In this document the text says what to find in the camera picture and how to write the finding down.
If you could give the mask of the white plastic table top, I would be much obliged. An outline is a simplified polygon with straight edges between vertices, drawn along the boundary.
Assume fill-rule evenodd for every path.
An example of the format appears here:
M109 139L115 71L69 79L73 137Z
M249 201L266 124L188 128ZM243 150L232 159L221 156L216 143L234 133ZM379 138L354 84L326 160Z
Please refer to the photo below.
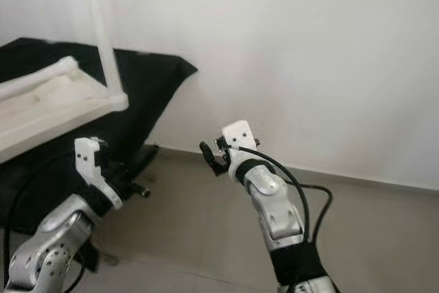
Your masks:
M0 101L0 161L18 157L84 124L128 107L107 86L74 69Z

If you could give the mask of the black tablecloth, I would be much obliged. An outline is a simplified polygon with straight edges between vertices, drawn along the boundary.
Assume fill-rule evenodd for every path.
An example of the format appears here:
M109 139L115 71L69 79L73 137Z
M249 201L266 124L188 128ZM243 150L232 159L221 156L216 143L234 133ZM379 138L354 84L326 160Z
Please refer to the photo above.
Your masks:
M120 80L128 107L84 124L0 165L0 225L31 234L48 212L84 181L71 153L76 137L99 137L109 145L112 162L121 148L147 145L147 137L175 95L195 73L195 65L167 54L116 49Z

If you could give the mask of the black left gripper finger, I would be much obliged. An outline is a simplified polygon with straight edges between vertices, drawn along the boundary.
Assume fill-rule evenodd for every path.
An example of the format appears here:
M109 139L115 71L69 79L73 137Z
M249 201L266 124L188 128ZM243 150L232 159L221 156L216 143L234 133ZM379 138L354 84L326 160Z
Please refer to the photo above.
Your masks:
M120 149L121 170L124 174L140 174L159 152L157 145L138 145Z

